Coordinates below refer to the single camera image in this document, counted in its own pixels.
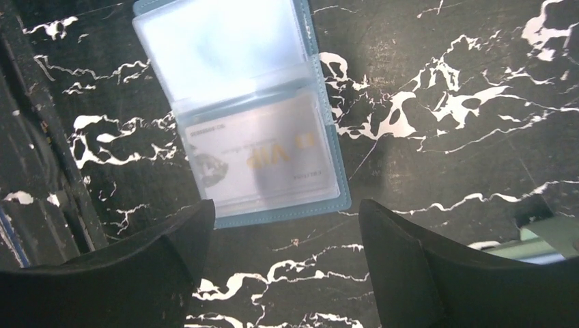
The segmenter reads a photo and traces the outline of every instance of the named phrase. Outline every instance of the blue leather wallet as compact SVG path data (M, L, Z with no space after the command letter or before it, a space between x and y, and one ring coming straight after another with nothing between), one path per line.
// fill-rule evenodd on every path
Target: blue leather wallet
M216 228L351 206L307 0L140 0L134 11Z

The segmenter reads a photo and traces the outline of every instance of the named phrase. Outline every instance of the card holder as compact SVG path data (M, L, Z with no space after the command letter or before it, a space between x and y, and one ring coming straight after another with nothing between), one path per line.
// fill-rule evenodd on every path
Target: card holder
M307 1L141 0L134 11L217 228L350 207Z

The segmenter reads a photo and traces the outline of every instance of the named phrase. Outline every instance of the open wallet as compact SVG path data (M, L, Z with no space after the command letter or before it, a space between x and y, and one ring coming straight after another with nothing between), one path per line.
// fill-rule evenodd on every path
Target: open wallet
M216 227L350 207L306 0L141 0L134 11Z

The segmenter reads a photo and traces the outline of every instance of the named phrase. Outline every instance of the white card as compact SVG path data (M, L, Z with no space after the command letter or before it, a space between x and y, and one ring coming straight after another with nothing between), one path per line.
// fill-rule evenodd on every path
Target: white card
M315 95L189 126L197 184L216 207L277 198L274 207L337 197Z

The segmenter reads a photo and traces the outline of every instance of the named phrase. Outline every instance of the black marble surface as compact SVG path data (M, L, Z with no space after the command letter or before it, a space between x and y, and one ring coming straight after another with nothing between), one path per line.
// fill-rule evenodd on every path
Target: black marble surface
M198 197L131 6L18 3L110 241ZM216 230L187 327L379 327L363 198L465 244L579 215L578 8L312 0L354 206Z

